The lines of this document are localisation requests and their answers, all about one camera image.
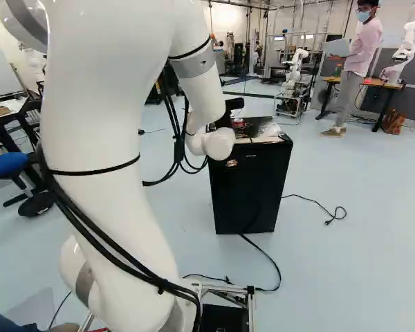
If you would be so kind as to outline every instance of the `black cable tie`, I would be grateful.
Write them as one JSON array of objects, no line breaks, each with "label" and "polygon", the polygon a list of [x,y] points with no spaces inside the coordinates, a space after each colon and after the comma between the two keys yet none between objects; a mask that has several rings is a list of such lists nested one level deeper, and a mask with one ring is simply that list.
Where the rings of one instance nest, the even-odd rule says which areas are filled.
[{"label": "black cable tie", "polygon": [[158,294],[162,295],[165,292],[165,286],[168,284],[169,282],[166,279],[161,279],[158,282]]},{"label": "black cable tie", "polygon": [[246,290],[248,291],[248,294],[251,294],[251,295],[255,294],[255,287],[254,286],[248,286],[248,287],[246,287]]},{"label": "black cable tie", "polygon": [[90,176],[90,175],[98,175],[98,174],[103,174],[103,173],[109,173],[109,172],[114,172],[114,171],[118,171],[119,169],[123,169],[126,168],[128,166],[131,166],[133,164],[135,164],[138,159],[140,159],[140,155],[136,156],[134,159],[128,161],[127,163],[121,164],[121,165],[117,165],[117,166],[113,166],[113,167],[108,167],[108,168],[104,168],[104,169],[95,169],[93,171],[59,171],[56,169],[48,169],[48,172],[50,172],[53,175],[62,175],[62,176]]}]

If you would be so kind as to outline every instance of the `table leg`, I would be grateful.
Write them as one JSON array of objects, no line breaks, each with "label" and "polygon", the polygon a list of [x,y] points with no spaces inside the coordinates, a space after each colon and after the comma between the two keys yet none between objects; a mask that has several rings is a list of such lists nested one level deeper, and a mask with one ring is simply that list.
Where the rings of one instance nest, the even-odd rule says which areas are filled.
[{"label": "table leg", "polygon": [[[0,142],[9,152],[21,152],[4,126],[0,126]],[[40,178],[39,174],[35,171],[35,169],[33,169],[31,165],[27,165],[24,169],[24,172],[37,188],[45,188],[42,178]]]},{"label": "table leg", "polygon": [[316,120],[321,120],[325,116],[328,116],[331,112],[326,111],[327,103],[329,102],[329,97],[331,97],[332,92],[332,83],[327,83],[326,93],[324,94],[323,105],[321,106],[321,113],[315,118]]},{"label": "table leg", "polygon": [[394,96],[394,91],[395,90],[393,90],[393,89],[387,89],[387,90],[388,90],[387,99],[386,99],[384,107],[382,108],[380,116],[378,117],[378,120],[376,121],[376,124],[372,128],[373,133],[376,133],[379,130],[379,128],[381,128],[382,119],[384,118],[387,110],[389,109],[390,102],[392,100],[392,97]]},{"label": "table leg", "polygon": [[21,128],[23,128],[26,135],[28,135],[30,142],[33,144],[34,147],[36,147],[39,139],[35,135],[34,129],[28,124],[28,121],[26,121],[25,115],[17,114],[15,117],[19,121]]}]

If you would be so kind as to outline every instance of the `chair leg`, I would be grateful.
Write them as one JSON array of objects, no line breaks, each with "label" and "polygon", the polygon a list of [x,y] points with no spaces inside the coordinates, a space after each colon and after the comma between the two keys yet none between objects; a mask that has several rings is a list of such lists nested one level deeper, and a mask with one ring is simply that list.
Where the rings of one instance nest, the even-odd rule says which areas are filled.
[{"label": "chair leg", "polygon": [[33,193],[29,189],[29,185],[21,176],[14,176],[13,181],[26,194],[27,197],[32,197]]}]

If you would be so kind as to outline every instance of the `white robot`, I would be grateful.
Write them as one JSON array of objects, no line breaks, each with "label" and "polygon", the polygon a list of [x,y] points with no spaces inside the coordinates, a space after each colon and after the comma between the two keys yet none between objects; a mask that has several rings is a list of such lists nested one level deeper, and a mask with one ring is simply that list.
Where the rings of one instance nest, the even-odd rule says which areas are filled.
[{"label": "white robot", "polygon": [[25,45],[48,53],[41,141],[50,181],[75,206],[68,218],[79,210],[101,231],[80,218],[62,248],[64,281],[113,332],[196,329],[199,306],[179,277],[136,161],[143,104],[168,58],[193,108],[190,151],[217,160],[232,151],[232,129],[204,132],[225,102],[199,0],[0,0],[0,19]]},{"label": "white robot", "polygon": [[381,71],[380,78],[387,80],[390,84],[398,84],[400,75],[404,67],[410,63],[415,56],[415,21],[408,22],[404,25],[406,35],[404,37],[403,45],[394,53],[392,59],[395,66],[386,67]]},{"label": "white robot", "polygon": [[295,85],[301,81],[302,60],[309,56],[309,52],[302,48],[297,48],[291,61],[284,61],[283,64],[289,65],[289,74],[286,74],[286,81],[282,84],[283,97],[291,98],[295,92]]}]

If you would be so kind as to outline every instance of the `person's arm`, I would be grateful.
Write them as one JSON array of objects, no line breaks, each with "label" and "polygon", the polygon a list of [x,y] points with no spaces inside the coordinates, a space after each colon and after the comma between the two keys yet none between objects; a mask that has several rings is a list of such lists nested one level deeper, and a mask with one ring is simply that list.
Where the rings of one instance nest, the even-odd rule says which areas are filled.
[{"label": "person's arm", "polygon": [[378,47],[378,40],[380,39],[380,32],[378,30],[364,30],[359,34],[361,47],[356,54],[347,57],[348,62],[357,63],[369,60],[371,53]]}]

